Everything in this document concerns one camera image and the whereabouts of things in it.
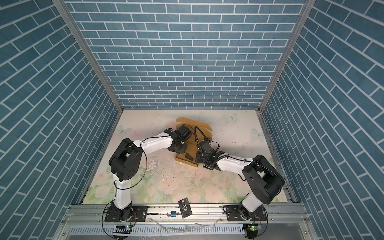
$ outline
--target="cardboard piece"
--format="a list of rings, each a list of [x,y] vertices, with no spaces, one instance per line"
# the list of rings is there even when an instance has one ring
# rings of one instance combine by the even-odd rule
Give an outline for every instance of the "cardboard piece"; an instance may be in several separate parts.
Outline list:
[[[177,129],[179,127],[181,127],[182,125],[185,125],[189,128],[192,135],[186,141],[187,149],[185,150],[185,153],[184,154],[180,154],[180,153],[176,154],[175,160],[178,162],[188,164],[190,166],[197,167],[198,164],[196,162],[196,152],[198,151],[198,149],[197,149],[197,142],[196,142],[195,135],[194,135],[194,127],[195,126],[199,127],[201,129],[201,131],[204,133],[204,135],[209,139],[212,139],[212,133],[211,133],[212,127],[209,126],[205,122],[200,122],[200,121],[196,121],[196,120],[185,118],[185,117],[177,118],[176,122],[180,122],[176,125]],[[199,142],[204,140],[203,135],[199,131],[196,131],[196,134],[197,134],[197,138],[198,138]]]

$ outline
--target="mounting plate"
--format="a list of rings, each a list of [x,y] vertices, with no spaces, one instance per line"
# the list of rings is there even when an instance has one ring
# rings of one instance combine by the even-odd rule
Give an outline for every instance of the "mounting plate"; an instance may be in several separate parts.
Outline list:
[[[136,222],[145,222],[145,218],[147,217],[147,211],[148,211],[148,206],[132,206],[131,212],[136,213]],[[115,219],[113,214],[109,214],[105,216],[104,222],[119,222],[121,223],[118,219]]]
[[[226,205],[226,216],[228,222],[244,221],[239,212],[239,207],[236,205]],[[258,207],[254,213],[260,217],[260,221],[266,221],[266,213],[263,208]],[[259,221],[258,217],[253,217],[250,221]]]

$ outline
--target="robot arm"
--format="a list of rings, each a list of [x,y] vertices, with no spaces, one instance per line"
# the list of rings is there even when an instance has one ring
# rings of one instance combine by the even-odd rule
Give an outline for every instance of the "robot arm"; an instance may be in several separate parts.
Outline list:
[[[109,160],[111,171],[114,174],[116,197],[112,208],[120,221],[127,221],[131,214],[132,178],[139,169],[141,157],[168,148],[169,151],[184,153],[186,140],[191,136],[186,126],[163,133],[144,140],[132,141],[124,139]],[[225,152],[216,152],[211,148],[209,139],[198,144],[196,161],[204,163],[204,167],[210,170],[226,170],[244,177],[252,192],[250,192],[239,204],[240,214],[245,219],[254,217],[255,210],[262,204],[270,204],[272,199],[280,192],[284,185],[284,179],[275,168],[262,155],[254,158],[233,157]]]
[[[252,192],[239,204],[240,214],[244,219],[255,216],[255,210],[262,204],[270,204],[273,198],[280,193],[284,185],[283,177],[262,155],[254,158],[232,157],[224,153],[225,158],[217,161],[220,170],[226,170],[245,177]]]

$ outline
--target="cardboard flap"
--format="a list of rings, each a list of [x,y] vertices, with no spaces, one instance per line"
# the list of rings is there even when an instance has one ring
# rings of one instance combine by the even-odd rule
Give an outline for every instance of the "cardboard flap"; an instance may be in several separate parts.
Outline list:
[[[203,128],[208,129],[209,131],[213,131],[211,126],[209,126],[209,124],[207,124],[205,122],[200,122],[200,121],[196,121],[196,120],[193,120],[193,119],[185,118],[185,117],[177,118],[176,122],[183,122],[183,123],[186,123],[186,124],[188,124],[190,126],[198,126],[200,128],[203,127]]]

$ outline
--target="metal vent grille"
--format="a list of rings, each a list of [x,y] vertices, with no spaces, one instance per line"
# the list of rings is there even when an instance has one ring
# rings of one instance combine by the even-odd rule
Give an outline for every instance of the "metal vent grille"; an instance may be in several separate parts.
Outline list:
[[[189,224],[189,231],[185,230],[185,225],[181,224],[165,224],[163,225],[167,228],[173,228],[173,229],[163,229],[159,227],[156,224],[146,224],[143,226],[136,225],[134,228],[132,228],[131,234],[118,234],[118,235],[128,235],[128,236],[136,236],[136,237],[142,237],[142,236],[169,236],[169,235],[208,235],[208,234],[244,234],[244,229],[242,224],[216,224],[216,227],[213,225],[210,225],[208,227],[199,228],[194,227],[192,224]],[[108,234],[112,234],[113,231],[116,229],[116,225],[112,226],[105,226],[104,230]],[[101,226],[94,226],[94,225],[72,225],[71,229],[69,231],[70,235],[104,235],[103,229]]]

